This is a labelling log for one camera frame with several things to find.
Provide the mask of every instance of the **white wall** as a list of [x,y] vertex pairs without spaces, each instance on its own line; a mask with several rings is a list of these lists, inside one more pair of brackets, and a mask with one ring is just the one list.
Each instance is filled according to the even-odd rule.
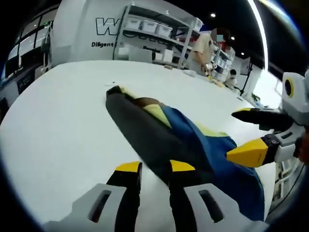
[[[244,87],[247,76],[240,75],[242,58],[235,57],[231,69],[235,69],[237,72],[237,85],[240,89]],[[281,96],[279,93],[282,92],[282,83],[279,82],[277,90],[275,87],[277,84],[277,78],[270,72],[266,72],[255,65],[252,67],[250,77],[244,90],[244,96],[247,98],[251,97],[251,93],[254,93],[261,98],[261,103],[270,108],[278,108],[281,103]]]
[[[115,32],[120,22],[118,19],[121,18],[125,6],[131,2],[132,0],[63,0],[54,21],[53,65],[81,60],[112,59],[112,46],[100,48],[91,45],[93,42],[110,44],[115,42]],[[191,16],[184,10],[162,0],[135,0],[134,2],[160,12],[169,10],[170,15],[178,18]],[[97,35],[96,18],[109,21],[110,34]],[[165,48],[157,42],[137,38],[133,44],[139,44],[138,41],[147,46],[155,44],[157,49]]]

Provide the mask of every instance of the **ceiling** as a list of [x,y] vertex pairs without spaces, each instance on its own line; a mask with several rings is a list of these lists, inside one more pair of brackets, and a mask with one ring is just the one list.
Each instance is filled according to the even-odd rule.
[[[211,28],[224,27],[235,37],[229,41],[239,57],[251,57],[255,65],[264,66],[263,44],[254,14],[247,0],[166,0],[200,18]],[[308,50],[295,40],[289,26],[278,19],[265,5],[254,0],[261,15],[267,37],[269,70],[277,77],[281,72],[304,73],[308,64]],[[43,0],[37,11],[61,0]],[[305,45],[309,47],[308,0],[278,0],[298,25]]]

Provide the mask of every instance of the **white table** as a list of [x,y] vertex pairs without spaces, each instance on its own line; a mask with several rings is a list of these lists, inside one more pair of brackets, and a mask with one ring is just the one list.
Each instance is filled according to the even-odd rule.
[[[39,223],[61,220],[73,201],[97,183],[106,183],[118,165],[140,159],[105,108],[106,91],[113,85],[178,108],[193,121],[227,132],[238,145],[265,135],[257,125],[231,116],[250,104],[180,70],[128,61],[59,65],[21,94],[0,126],[0,152],[8,175]],[[264,185],[266,216],[275,165],[257,172]],[[142,174],[136,231],[174,231],[168,188],[149,169]]]

